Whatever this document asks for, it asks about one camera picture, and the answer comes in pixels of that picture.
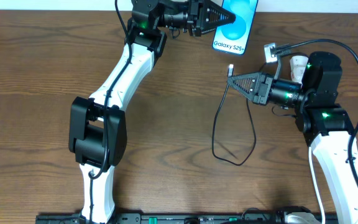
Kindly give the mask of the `blue Galaxy smartphone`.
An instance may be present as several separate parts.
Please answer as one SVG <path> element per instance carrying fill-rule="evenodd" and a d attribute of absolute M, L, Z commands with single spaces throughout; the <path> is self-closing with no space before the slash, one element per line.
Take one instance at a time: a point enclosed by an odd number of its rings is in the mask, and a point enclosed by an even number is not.
<path fill-rule="evenodd" d="M 246 51 L 258 0 L 224 0 L 222 7 L 235 14 L 236 20 L 216 29 L 212 48 L 217 51 L 243 55 Z"/>

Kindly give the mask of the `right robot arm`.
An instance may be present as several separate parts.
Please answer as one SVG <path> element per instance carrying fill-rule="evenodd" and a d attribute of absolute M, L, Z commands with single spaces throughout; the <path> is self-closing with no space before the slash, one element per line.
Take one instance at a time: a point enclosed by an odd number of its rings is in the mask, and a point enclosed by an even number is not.
<path fill-rule="evenodd" d="M 341 60 L 329 52 L 313 52 L 301 82 L 268 73 L 233 74 L 227 85 L 257 105 L 274 103 L 292 108 L 310 155 L 317 158 L 331 193 L 339 223 L 358 223 L 357 128 L 336 103 L 342 77 Z"/>

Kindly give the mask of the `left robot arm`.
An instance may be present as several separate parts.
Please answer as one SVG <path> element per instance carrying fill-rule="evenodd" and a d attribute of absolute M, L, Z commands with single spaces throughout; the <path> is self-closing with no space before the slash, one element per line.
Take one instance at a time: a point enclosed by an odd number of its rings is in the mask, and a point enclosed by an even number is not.
<path fill-rule="evenodd" d="M 70 109 L 69 151 L 79 163 L 85 201 L 80 223 L 112 223 L 114 169 L 127 145 L 125 112 L 141 81 L 162 56 L 167 35 L 183 30 L 199 37 L 235 21 L 234 13 L 209 0 L 132 0 L 132 15 L 121 22 L 122 55 L 106 81 Z"/>

